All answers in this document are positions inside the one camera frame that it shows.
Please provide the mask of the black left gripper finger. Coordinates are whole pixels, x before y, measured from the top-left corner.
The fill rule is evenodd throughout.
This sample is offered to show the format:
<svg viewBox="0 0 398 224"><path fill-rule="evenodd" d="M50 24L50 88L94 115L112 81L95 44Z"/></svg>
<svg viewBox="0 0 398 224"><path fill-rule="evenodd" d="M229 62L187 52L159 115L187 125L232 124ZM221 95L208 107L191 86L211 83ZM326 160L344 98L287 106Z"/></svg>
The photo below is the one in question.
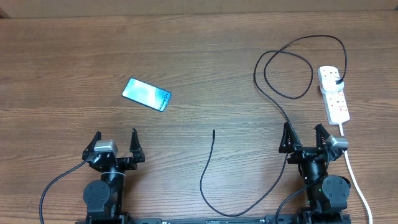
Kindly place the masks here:
<svg viewBox="0 0 398 224"><path fill-rule="evenodd" d="M94 151L95 144L101 140L101 132L97 131L96 134L94 135L94 138L91 140L89 145L85 148L83 151L84 153L90 153Z"/></svg>
<svg viewBox="0 0 398 224"><path fill-rule="evenodd" d="M130 143L129 151L134 156L142 156L143 155L143 150L142 150L141 144L139 142L137 130L135 128L132 128L132 131L131 131L131 143Z"/></svg>

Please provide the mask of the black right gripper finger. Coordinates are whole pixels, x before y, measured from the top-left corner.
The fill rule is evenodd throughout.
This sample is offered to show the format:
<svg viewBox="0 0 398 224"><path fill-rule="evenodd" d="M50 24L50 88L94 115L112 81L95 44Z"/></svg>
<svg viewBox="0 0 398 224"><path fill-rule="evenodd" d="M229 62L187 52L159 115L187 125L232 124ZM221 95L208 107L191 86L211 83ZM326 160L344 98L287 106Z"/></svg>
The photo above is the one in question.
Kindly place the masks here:
<svg viewBox="0 0 398 224"><path fill-rule="evenodd" d="M301 147L300 139L290 122L284 123L279 152L295 152Z"/></svg>
<svg viewBox="0 0 398 224"><path fill-rule="evenodd" d="M322 124L318 124L315 126L315 134L317 148L326 148L328 144L326 140L330 137L330 133L323 127Z"/></svg>

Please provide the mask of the smartphone with light blue screen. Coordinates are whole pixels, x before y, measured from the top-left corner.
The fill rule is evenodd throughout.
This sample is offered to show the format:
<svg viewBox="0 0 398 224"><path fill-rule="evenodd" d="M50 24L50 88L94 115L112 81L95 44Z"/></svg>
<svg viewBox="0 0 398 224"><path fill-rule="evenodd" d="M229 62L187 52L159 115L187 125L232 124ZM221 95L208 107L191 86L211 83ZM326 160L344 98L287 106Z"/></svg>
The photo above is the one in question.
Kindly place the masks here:
<svg viewBox="0 0 398 224"><path fill-rule="evenodd" d="M146 82L130 78L122 96L154 110L164 112L172 94Z"/></svg>

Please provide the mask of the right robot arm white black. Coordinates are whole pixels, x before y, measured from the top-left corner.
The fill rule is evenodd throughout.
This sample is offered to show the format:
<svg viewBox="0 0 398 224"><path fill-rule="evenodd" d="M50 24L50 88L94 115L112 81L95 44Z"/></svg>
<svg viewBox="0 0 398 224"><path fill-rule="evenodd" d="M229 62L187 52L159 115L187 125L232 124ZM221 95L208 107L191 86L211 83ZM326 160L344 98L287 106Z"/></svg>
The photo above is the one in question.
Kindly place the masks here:
<svg viewBox="0 0 398 224"><path fill-rule="evenodd" d="M348 207L351 182L343 176L329 175L330 162L339 159L348 150L343 136L331 135L322 124L315 126L316 146L303 146L290 122L284 124L279 152L287 155L288 164L298 165L304 186L289 195L279 205L275 223L350 223L343 210ZM280 211L295 196L305 192L308 206L289 218Z"/></svg>

